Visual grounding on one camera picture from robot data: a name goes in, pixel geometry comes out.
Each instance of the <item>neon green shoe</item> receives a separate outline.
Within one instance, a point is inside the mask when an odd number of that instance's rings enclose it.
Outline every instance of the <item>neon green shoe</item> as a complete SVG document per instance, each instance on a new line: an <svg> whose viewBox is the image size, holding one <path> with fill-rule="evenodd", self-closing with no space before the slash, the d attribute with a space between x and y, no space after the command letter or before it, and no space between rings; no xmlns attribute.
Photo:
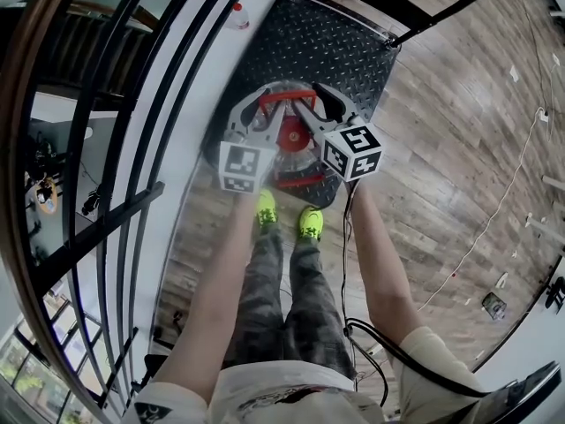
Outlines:
<svg viewBox="0 0 565 424"><path fill-rule="evenodd" d="M321 210L307 207L302 211L302 214L300 214L298 236L301 238L311 237L320 240L323 227L324 216L321 214Z"/></svg>
<svg viewBox="0 0 565 424"><path fill-rule="evenodd" d="M261 190L259 196L259 202L257 203L257 219L259 220L259 226L261 228L266 224L276 223L279 219L276 214L275 197L266 188Z"/></svg>

